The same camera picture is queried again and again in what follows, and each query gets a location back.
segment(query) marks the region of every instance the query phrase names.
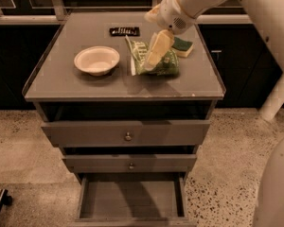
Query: knob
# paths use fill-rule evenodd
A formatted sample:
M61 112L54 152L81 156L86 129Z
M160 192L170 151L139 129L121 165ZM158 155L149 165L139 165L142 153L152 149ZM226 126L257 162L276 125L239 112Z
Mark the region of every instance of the knob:
M130 163L129 165L129 170L133 170L134 169L134 164L133 163Z
M124 139L125 139L126 141L131 141L133 138L132 138L131 134L130 134L129 132L127 132L127 133L125 134Z

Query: bowl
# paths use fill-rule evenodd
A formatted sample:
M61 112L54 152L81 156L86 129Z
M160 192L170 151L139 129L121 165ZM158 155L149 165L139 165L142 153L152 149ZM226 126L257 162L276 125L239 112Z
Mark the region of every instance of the bowl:
M120 55L111 47L94 46L82 50L74 59L75 66L93 76L103 76L119 62Z

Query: speckled floor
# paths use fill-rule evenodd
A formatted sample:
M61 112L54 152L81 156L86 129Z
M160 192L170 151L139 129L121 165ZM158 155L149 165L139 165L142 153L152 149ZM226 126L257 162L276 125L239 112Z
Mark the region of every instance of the speckled floor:
M198 227L251 226L266 161L284 137L284 109L271 122L256 109L216 109L186 181L189 217ZM80 185L40 129L35 111L0 111L0 187L14 199L0 226L65 226Z

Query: snack bag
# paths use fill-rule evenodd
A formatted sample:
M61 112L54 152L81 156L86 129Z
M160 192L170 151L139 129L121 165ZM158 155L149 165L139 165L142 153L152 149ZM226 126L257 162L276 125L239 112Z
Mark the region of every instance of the snack bag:
M151 71L148 71L143 67L143 64L149 45L144 42L132 41L128 36L125 37L125 40L132 54L133 75L152 74L162 76L177 75L179 73L178 57L172 49L164 55L162 60Z

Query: drawer cabinet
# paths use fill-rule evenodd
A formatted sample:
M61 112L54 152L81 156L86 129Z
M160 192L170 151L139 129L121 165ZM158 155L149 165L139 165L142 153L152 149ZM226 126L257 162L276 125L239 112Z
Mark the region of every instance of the drawer cabinet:
M143 17L144 12L71 13L24 89L48 140L81 184L71 226L195 226L184 184L225 89L196 26L182 35L194 50L179 59L179 75L133 77L124 38L111 37L106 28L112 22L139 26L135 39L148 42L158 27ZM78 71L74 56L99 45L119 52L118 66L103 77Z

